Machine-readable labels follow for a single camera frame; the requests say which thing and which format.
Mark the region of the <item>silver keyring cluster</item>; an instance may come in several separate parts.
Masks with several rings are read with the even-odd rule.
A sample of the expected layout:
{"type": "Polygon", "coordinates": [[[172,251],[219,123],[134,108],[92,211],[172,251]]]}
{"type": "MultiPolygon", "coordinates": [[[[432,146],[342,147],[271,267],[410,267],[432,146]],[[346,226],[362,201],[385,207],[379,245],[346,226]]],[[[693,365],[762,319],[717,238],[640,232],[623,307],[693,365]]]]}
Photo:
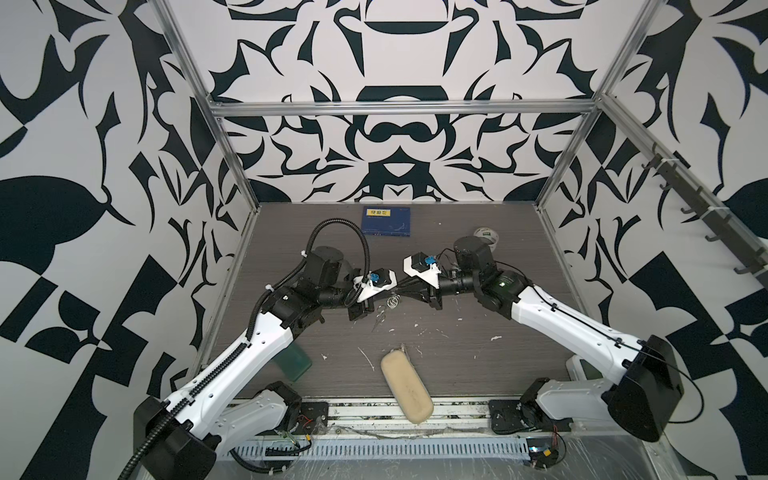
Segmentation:
{"type": "Polygon", "coordinates": [[[387,307],[389,309],[394,310],[394,309],[396,309],[399,306],[400,301],[401,301],[401,296],[397,295],[397,294],[394,294],[394,295],[391,295],[386,300],[386,305],[387,305],[387,307]]]}

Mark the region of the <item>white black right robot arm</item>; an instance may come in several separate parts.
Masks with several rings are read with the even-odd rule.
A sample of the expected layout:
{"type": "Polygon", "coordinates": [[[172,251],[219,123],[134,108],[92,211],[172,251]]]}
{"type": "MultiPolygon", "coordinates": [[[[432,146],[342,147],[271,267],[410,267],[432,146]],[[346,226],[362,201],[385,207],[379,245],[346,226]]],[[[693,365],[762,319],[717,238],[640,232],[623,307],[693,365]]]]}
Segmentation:
{"type": "Polygon", "coordinates": [[[485,309],[547,336],[600,374],[594,380],[538,378],[519,398],[515,430],[552,431],[576,419],[611,421],[630,435],[657,442],[677,421],[673,413],[691,377],[677,365],[671,344],[615,330],[548,294],[522,270],[494,258],[484,239],[461,237],[456,264],[442,269],[423,252],[403,261],[401,296],[439,310],[446,295],[470,294],[485,309]]]}

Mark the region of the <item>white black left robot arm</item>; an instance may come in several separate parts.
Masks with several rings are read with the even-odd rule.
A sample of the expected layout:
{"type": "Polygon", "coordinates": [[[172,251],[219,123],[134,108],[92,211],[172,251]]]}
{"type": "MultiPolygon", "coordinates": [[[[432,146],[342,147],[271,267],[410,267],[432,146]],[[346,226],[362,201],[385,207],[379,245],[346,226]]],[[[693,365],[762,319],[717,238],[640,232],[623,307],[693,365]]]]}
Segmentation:
{"type": "Polygon", "coordinates": [[[310,233],[299,264],[265,288],[244,332],[204,370],[164,400],[148,398],[134,412],[134,453],[119,476],[132,479],[144,468],[155,479],[204,479],[217,461],[249,437],[289,431],[300,396],[282,382],[265,387],[238,407],[234,397],[326,309],[345,309],[351,319],[373,310],[370,247],[361,228],[342,218],[321,221],[310,233]],[[343,254],[318,247],[331,225],[349,228],[361,243],[363,266],[339,278],[343,254]]]}

